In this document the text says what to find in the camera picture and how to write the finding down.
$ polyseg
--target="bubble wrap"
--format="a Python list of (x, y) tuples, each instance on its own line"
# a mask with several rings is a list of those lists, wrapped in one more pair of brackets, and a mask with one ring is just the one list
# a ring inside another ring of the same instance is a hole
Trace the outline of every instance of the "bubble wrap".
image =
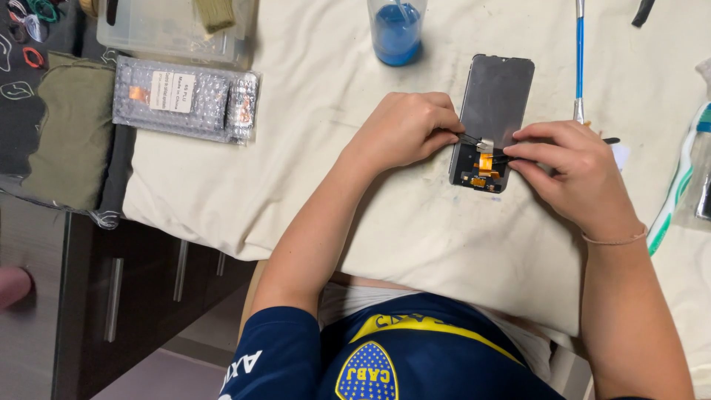
[(259, 76), (251, 71), (217, 70), (120, 56), (113, 121), (217, 142), (245, 144), (252, 136), (258, 89)]

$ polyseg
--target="green fabric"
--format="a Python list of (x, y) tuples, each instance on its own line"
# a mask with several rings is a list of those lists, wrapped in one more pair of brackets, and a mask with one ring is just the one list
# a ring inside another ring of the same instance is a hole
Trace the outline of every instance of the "green fabric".
[(50, 203), (95, 210), (114, 132), (114, 70), (58, 53), (48, 58), (37, 89), (46, 105), (39, 148), (22, 186)]

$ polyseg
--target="phone screen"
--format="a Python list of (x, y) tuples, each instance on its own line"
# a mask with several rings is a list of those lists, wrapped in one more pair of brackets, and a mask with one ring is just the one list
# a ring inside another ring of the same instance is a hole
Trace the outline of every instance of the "phone screen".
[[(513, 133), (523, 122), (534, 69), (533, 62), (524, 58), (478, 54), (471, 62), (460, 120), (467, 136), (493, 143), (493, 156), (503, 154), (501, 150), (514, 143)], [(510, 169), (481, 157), (475, 145), (460, 141), (452, 155), (449, 182), (501, 193)]]

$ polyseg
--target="yellow stripe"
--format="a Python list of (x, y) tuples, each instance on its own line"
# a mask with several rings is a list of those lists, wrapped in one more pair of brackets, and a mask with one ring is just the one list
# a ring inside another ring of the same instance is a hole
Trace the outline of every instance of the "yellow stripe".
[(466, 330), (464, 328), (455, 327), (442, 322), (438, 319), (432, 317), (425, 317), (424, 315), (382, 315), (377, 314), (368, 318), (360, 327), (358, 333), (355, 334), (350, 343), (355, 342), (361, 337), (370, 335), (374, 332), (380, 332), (385, 330), (395, 330), (395, 329), (409, 329), (409, 330), (426, 330), (430, 332), (442, 332), (442, 333), (452, 333), (454, 335), (468, 337), (469, 339), (474, 339), (478, 342), (484, 343), (492, 349), (500, 352), (501, 354), (507, 356), (509, 359), (523, 364), (516, 359), (511, 353), (502, 349), (501, 347), (494, 344), (492, 341), (486, 339), (478, 333)]

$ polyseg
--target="blue liquid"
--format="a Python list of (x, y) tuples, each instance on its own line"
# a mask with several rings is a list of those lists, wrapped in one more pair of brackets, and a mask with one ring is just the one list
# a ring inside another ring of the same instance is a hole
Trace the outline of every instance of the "blue liquid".
[(380, 60), (398, 66), (409, 61), (419, 48), (419, 30), (422, 24), (419, 12), (410, 4), (400, 7), (388, 4), (378, 10), (371, 26), (373, 49)]

